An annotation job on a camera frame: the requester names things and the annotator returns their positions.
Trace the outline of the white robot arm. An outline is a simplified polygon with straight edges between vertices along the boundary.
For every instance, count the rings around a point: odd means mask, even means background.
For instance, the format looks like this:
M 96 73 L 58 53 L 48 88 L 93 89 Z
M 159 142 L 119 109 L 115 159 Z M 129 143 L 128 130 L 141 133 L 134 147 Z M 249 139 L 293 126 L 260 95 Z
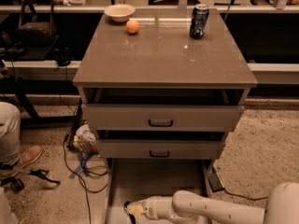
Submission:
M 127 202 L 124 210 L 132 224 L 138 220 L 167 220 L 171 224 L 201 224 L 206 217 L 219 224 L 299 224 L 299 184 L 282 183 L 273 188 L 265 208 L 210 199 L 179 190 L 171 197 L 152 196 Z

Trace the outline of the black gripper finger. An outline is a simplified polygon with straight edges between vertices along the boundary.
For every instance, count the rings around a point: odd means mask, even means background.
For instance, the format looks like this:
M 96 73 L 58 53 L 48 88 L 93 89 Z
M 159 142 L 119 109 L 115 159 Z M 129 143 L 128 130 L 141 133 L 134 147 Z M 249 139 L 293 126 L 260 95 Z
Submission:
M 128 210 L 129 204 L 130 204 L 129 201 L 127 201 L 127 202 L 124 203 L 124 206 L 123 206 L 124 211 L 127 214 L 127 216 L 129 217 L 129 219 L 131 221 L 131 224 L 136 224 L 134 215 L 132 215 L 132 214 L 129 213 L 129 210 Z

